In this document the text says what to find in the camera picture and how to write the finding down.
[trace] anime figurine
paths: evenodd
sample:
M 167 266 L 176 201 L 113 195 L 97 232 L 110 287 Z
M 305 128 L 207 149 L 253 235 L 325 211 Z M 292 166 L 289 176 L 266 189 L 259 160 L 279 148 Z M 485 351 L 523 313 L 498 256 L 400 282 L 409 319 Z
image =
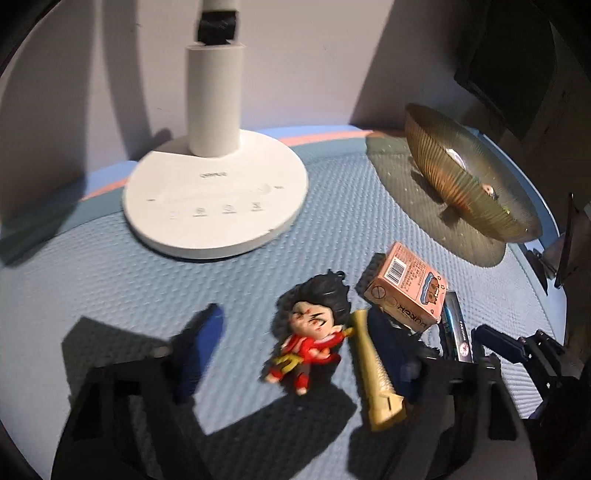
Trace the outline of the anime figurine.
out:
M 281 356 L 273 360 L 268 382 L 277 383 L 293 370 L 295 391 L 305 395 L 313 364 L 340 361 L 330 349 L 353 333 L 352 328 L 343 330 L 351 313 L 344 278 L 343 272 L 329 270 L 296 287 L 289 320 L 292 335 L 281 346 Z

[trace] white lamp base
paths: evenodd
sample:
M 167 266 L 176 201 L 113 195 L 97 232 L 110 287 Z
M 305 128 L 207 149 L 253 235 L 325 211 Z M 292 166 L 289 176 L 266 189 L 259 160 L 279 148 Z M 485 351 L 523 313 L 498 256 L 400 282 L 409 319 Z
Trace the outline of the white lamp base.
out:
M 224 157 L 201 158 L 183 137 L 146 155 L 123 194 L 138 237 L 172 257 L 210 260 L 248 252 L 285 232 L 308 191 L 304 164 L 266 135 L 241 130 L 240 143 Z

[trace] amber glass bowl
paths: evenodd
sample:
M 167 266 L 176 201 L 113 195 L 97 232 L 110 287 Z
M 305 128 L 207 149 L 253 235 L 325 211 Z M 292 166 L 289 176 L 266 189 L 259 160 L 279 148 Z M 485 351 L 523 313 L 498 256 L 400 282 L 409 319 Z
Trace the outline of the amber glass bowl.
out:
M 417 167 L 444 202 L 484 235 L 520 243 L 542 234 L 535 207 L 509 168 L 460 124 L 426 106 L 406 107 Z M 495 196 L 489 195 L 492 186 Z

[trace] red outfit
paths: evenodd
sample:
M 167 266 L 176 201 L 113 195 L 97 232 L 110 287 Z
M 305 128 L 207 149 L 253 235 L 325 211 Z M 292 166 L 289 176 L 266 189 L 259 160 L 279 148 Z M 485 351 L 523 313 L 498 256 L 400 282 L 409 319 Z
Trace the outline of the red outfit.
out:
M 327 335 L 322 340 L 314 340 L 310 337 L 302 337 L 300 335 L 291 335 L 284 343 L 283 348 L 281 349 L 281 354 L 286 355 L 287 353 L 292 353 L 297 355 L 301 358 L 302 362 L 295 368 L 296 370 L 296 377 L 295 377 L 295 388 L 305 388 L 308 389 L 308 384 L 310 381 L 309 371 L 311 364 L 328 364 L 330 362 L 340 360 L 340 355 L 336 353 L 330 353 L 330 349 L 334 346 L 337 346 L 345 339 L 345 335 L 343 332 L 336 332 Z M 318 358 L 317 355 L 313 355 L 311 350 L 318 350 L 319 353 L 325 353 L 326 350 L 329 350 L 327 356 Z M 284 377 L 284 373 L 281 371 L 281 368 L 271 367 L 269 372 L 273 377 L 281 380 Z

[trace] desk lamp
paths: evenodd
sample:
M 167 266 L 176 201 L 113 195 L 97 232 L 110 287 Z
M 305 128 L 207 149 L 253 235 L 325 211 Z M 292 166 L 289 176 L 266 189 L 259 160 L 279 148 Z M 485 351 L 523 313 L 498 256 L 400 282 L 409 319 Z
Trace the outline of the desk lamp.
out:
M 204 0 L 187 47 L 188 135 L 148 153 L 123 195 L 139 239 L 172 257 L 238 255 L 285 232 L 308 189 L 286 145 L 240 129 L 245 46 L 236 42 L 238 0 Z

